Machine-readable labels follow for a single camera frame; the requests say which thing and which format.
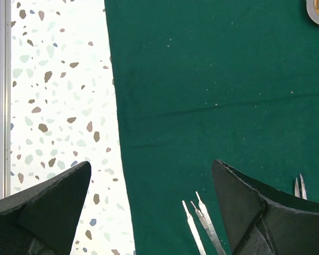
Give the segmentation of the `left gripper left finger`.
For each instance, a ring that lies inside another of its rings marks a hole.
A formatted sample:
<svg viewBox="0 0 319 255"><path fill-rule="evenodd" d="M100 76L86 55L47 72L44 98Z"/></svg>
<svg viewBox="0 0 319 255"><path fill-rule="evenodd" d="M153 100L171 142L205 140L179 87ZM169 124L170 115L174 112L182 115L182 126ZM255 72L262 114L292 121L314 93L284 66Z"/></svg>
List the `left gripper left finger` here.
<svg viewBox="0 0 319 255"><path fill-rule="evenodd" d="M78 163L0 200L0 254L70 254L91 178Z"/></svg>

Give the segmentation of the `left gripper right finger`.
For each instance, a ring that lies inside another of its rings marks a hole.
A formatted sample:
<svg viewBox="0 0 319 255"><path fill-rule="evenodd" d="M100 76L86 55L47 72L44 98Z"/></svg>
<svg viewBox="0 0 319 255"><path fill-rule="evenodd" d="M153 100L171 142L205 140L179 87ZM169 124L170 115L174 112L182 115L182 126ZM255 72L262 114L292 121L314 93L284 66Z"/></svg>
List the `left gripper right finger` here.
<svg viewBox="0 0 319 255"><path fill-rule="evenodd" d="M319 254L319 203L253 179L221 160L212 175L232 254Z"/></svg>

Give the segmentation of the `steel surgical scissors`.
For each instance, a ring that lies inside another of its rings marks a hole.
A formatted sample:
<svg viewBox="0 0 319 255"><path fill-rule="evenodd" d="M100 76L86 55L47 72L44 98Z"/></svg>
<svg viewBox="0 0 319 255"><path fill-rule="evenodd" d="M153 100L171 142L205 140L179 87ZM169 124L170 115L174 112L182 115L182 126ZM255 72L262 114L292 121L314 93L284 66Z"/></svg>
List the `steel surgical scissors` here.
<svg viewBox="0 0 319 255"><path fill-rule="evenodd" d="M301 173L299 173L299 177L295 179L294 196L307 200L305 181Z"/></svg>

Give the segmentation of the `green surgical drape cloth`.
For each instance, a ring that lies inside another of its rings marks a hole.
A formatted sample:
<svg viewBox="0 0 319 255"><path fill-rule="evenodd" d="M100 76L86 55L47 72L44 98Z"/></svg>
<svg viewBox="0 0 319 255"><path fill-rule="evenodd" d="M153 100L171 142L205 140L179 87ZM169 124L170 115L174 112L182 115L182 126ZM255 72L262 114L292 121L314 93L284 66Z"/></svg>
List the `green surgical drape cloth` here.
<svg viewBox="0 0 319 255"><path fill-rule="evenodd" d="M319 25L305 1L106 1L136 254L197 254L212 162L319 203Z"/></svg>

